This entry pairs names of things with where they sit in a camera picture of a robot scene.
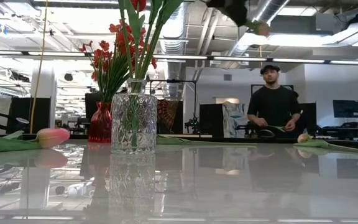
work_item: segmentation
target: exposed ductwork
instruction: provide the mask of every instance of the exposed ductwork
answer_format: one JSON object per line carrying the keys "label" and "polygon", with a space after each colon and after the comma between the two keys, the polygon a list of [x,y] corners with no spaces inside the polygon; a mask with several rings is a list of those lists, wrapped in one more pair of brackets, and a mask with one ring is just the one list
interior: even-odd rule
{"label": "exposed ductwork", "polygon": [[[161,33],[165,40],[160,41],[161,51],[163,54],[182,55],[185,53],[185,43],[176,39],[182,39],[185,37],[186,11],[187,3],[182,3],[175,10],[175,12],[173,12],[167,23],[164,25]],[[180,62],[168,61],[165,69],[165,77],[167,79],[182,79],[182,77],[180,77],[180,70]],[[170,98],[181,97],[181,93],[178,91],[178,85],[167,84],[166,90],[168,92],[167,96]]]}
{"label": "exposed ductwork", "polygon": [[[269,24],[289,1],[290,0],[260,0],[258,3],[258,8],[252,12],[252,20],[265,21]],[[245,38],[247,38],[246,35],[240,37],[239,40],[234,44],[233,48],[226,55],[237,57],[243,55],[249,47],[242,44],[244,43],[243,39]]]}

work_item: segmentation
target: ceiling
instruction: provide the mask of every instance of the ceiling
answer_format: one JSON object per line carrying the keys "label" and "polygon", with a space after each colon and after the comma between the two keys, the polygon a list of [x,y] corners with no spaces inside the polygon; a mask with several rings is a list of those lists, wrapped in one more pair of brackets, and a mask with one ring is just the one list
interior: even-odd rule
{"label": "ceiling", "polygon": [[[185,1],[188,8],[186,11],[185,36],[181,41],[185,42],[184,54],[196,54],[199,47],[200,37],[203,32],[204,23],[209,12],[205,4],[201,1]],[[257,8],[258,0],[250,0],[248,8],[252,12]],[[346,12],[358,7],[358,1],[312,1],[312,0],[291,0],[284,7],[279,16],[301,16],[311,17],[317,11],[325,14],[334,12]],[[44,27],[45,2],[36,1],[6,1],[0,2],[0,25],[6,28],[6,34],[1,33],[0,29],[0,50],[23,50],[40,51],[42,48],[42,34]],[[113,9],[111,4],[103,1],[84,1],[84,0],[51,0],[47,9],[47,26],[45,38],[45,51],[53,52],[77,52],[78,47],[83,43],[93,40],[93,48],[98,47],[101,40],[112,41],[114,36],[109,32],[108,27],[111,23],[116,24],[120,18],[119,11]],[[211,22],[207,29],[208,33],[213,32],[209,45],[204,41],[200,50],[202,54],[212,54],[213,52],[227,52],[236,43],[239,37],[239,29],[226,16],[218,11],[211,14]],[[161,53],[161,46],[158,45],[156,53]],[[302,58],[310,56],[315,47],[289,47],[263,45],[261,47],[249,47],[247,54],[253,57],[292,57]],[[32,64],[36,63],[33,59],[27,58],[0,58],[0,84],[21,84],[22,87],[0,87],[0,94],[28,96],[30,83],[13,80],[12,72],[19,73],[28,77],[31,82]],[[149,68],[148,74],[154,79],[166,79],[168,75],[167,63],[159,61],[157,70]],[[87,86],[97,84],[92,81],[92,67],[87,59],[83,60],[56,60],[59,68],[58,86],[78,86],[78,88],[59,88],[58,106],[74,108],[74,114],[84,113],[83,96],[89,92]],[[194,62],[187,61],[185,66],[193,66]],[[259,67],[260,63],[250,63],[249,67]],[[73,75],[73,81],[66,81],[64,75]],[[163,91],[157,91],[158,97],[163,97]]]}

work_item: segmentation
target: flower bouquet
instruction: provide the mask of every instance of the flower bouquet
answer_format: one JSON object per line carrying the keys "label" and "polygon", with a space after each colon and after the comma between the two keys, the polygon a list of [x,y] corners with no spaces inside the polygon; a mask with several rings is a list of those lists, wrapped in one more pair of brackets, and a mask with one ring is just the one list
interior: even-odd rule
{"label": "flower bouquet", "polygon": [[124,29],[125,50],[132,80],[129,92],[112,100],[112,152],[120,154],[153,153],[157,137],[157,99],[145,95],[145,75],[163,25],[183,0],[151,0],[148,29],[144,26],[146,0],[118,0],[121,21],[129,21],[131,32]]}
{"label": "flower bouquet", "polygon": [[[134,63],[132,58],[135,57],[135,45],[131,27],[120,21],[118,25],[110,24],[109,30],[115,35],[112,50],[110,50],[110,44],[105,40],[99,43],[100,49],[93,50],[92,41],[89,44],[83,44],[80,49],[82,52],[87,52],[87,47],[89,47],[93,52],[93,58],[89,56],[94,69],[92,79],[98,83],[101,97],[101,101],[97,102],[98,110],[91,120],[89,142],[111,142],[111,100],[121,85],[131,76],[132,71],[130,73],[129,68]],[[126,47],[130,49],[129,58],[126,54]]]}

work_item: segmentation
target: black monitor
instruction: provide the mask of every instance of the black monitor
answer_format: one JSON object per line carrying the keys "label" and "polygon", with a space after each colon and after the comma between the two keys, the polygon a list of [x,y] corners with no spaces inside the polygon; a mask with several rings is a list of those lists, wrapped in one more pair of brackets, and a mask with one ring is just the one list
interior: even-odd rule
{"label": "black monitor", "polygon": [[334,100],[335,118],[358,118],[358,100]]}

